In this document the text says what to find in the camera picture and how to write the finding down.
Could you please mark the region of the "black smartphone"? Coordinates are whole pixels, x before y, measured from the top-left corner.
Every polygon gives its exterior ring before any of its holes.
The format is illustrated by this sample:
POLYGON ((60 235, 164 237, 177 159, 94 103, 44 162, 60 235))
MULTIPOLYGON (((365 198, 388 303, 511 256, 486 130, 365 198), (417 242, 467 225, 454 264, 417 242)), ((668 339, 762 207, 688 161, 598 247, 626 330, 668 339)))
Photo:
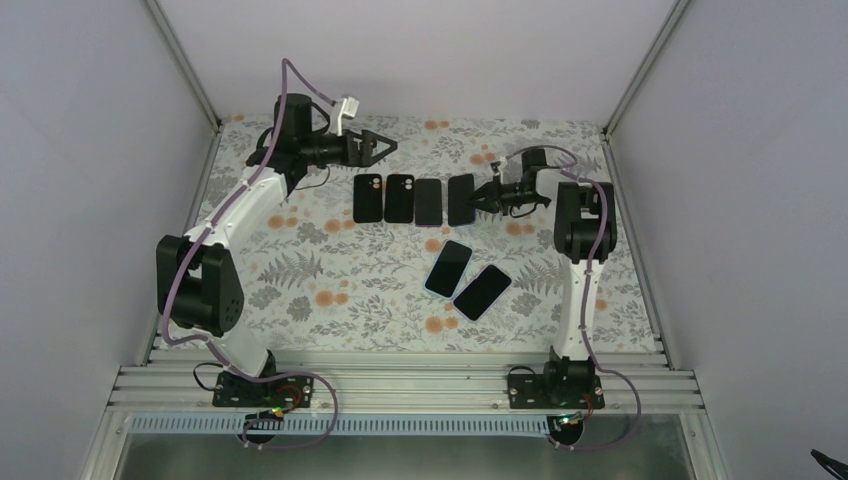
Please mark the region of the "black smartphone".
POLYGON ((473 174, 453 176, 448 180, 448 225, 459 227, 475 222, 476 209, 469 202, 475 191, 473 174))

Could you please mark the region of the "black phone case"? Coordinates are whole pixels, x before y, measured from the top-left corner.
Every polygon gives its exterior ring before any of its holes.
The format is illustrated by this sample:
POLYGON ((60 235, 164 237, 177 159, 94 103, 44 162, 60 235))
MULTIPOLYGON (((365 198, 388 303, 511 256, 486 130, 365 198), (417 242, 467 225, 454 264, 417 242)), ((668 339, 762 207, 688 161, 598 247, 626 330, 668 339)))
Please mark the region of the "black phone case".
POLYGON ((415 179, 409 174, 390 174, 386 178, 384 220, 392 224, 410 224, 414 220, 415 179))
POLYGON ((352 215, 357 224, 383 220, 382 177, 379 174, 359 174, 354 177, 352 215))

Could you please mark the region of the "purple smartphone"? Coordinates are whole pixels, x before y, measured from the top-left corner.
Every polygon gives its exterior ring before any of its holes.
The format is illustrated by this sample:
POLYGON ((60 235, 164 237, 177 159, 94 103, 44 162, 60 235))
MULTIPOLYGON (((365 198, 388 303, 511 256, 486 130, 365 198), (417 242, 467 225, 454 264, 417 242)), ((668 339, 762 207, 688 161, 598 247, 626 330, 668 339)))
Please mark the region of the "purple smartphone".
POLYGON ((420 178, 414 183, 414 222, 416 226, 437 227, 443 222, 442 182, 437 178, 420 178))

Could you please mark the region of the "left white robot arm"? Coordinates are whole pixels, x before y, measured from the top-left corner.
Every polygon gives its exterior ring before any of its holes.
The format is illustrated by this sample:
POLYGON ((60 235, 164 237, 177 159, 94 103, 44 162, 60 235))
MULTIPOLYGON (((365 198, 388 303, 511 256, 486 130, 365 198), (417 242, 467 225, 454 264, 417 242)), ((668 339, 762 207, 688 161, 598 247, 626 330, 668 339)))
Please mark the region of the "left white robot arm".
POLYGON ((344 123, 359 102, 343 96, 324 111, 305 94, 278 97, 272 129, 248 158, 238 182, 200 223, 156 246, 160 335, 171 347, 197 341, 240 377, 239 392, 255 405, 278 391, 271 353, 240 318, 244 292, 240 250, 268 211, 296 189, 310 167, 371 167, 397 148, 396 141, 344 123))

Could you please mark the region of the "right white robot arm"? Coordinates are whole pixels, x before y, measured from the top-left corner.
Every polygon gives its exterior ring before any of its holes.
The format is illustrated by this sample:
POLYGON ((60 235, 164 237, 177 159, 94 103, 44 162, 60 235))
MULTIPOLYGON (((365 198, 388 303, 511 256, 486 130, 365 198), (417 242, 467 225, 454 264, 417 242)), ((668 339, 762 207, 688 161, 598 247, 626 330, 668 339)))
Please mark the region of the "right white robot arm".
POLYGON ((492 178, 469 198, 475 209, 504 216, 530 205, 550 208, 554 249, 567 260, 561 316, 541 381, 544 399, 565 407, 580 394, 593 394, 600 370, 591 346, 595 301, 600 276, 615 250, 618 233, 614 188, 580 176, 567 166, 547 163, 553 145, 525 147, 520 158, 521 178, 503 180, 502 168, 512 155, 491 164, 492 178))

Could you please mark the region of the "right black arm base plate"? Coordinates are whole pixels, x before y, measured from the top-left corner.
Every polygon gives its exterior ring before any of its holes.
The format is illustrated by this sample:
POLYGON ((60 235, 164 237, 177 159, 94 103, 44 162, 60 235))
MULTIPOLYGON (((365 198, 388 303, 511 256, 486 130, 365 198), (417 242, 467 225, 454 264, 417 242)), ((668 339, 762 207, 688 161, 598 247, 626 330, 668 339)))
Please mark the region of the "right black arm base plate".
POLYGON ((512 409, 603 409, 603 387, 591 360, 554 358, 541 373, 528 366, 512 367, 506 376, 512 409))

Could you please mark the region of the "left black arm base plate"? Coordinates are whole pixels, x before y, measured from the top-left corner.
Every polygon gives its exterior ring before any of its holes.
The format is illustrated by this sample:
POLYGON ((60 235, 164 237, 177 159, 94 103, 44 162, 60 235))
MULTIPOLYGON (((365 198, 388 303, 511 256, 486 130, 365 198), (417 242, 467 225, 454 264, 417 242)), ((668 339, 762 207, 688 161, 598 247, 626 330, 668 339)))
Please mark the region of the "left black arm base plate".
POLYGON ((255 383, 224 372, 217 377, 212 405, 218 408, 309 408, 313 387, 314 380, 307 376, 255 383))

